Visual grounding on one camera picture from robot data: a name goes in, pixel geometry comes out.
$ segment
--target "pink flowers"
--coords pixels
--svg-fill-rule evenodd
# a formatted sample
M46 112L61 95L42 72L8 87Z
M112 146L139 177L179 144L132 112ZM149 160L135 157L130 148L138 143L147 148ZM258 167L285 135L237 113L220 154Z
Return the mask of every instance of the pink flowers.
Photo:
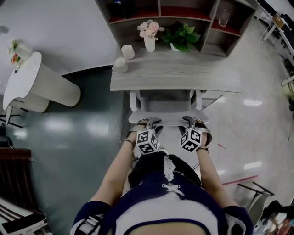
M158 40L156 33L159 29L159 24L153 20L148 20L140 24L137 29L140 31L140 37L145 38L149 37L155 40Z

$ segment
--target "navy and white outfit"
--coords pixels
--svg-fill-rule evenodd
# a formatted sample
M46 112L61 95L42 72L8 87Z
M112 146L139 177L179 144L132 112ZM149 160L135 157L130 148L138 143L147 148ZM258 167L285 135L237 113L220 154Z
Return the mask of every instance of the navy and white outfit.
M202 187L193 169L175 155L143 155L129 175L130 190L110 206L86 203L71 235L128 235L134 229L170 222L200 226L207 235L251 235L253 224L244 208L222 209Z

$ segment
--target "red stripe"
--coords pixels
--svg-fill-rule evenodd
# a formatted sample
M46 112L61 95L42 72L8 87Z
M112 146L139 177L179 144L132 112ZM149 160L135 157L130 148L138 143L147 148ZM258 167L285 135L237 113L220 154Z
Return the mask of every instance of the red stripe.
M244 179L238 179L238 180L231 181L231 182L227 182L227 183L223 183L222 185L230 185L230 184L234 184L234 183L242 182L242 181L245 181L245 180L248 180L248 179L252 179L252 178L255 178L255 177L258 177L258 175L251 176L251 177L244 178Z

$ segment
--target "white wall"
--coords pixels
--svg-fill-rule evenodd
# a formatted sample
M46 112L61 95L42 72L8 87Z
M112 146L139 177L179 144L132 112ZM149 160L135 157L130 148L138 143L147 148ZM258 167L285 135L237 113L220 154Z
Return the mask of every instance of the white wall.
M277 11L277 13L287 14L292 20L294 20L294 8L288 0L266 0L266 2L271 5L272 8ZM267 20L265 14L262 14L261 19L265 20L266 22L270 22L270 20Z
M7 47L21 39L43 55L43 63L67 74L113 63L116 42L95 0L6 0L0 6L0 94L14 66Z

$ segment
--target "wrist strap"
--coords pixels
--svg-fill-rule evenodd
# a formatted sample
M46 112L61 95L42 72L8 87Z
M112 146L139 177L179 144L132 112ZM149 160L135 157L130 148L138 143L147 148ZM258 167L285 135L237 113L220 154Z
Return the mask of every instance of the wrist strap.
M130 142L133 145L133 147L135 147L135 143L133 141L131 141L131 140L127 139L127 138L125 138L124 141Z
M199 149L204 149L204 150L206 150L209 153L209 150L206 147L199 146L198 149L196 149L196 151L199 150Z

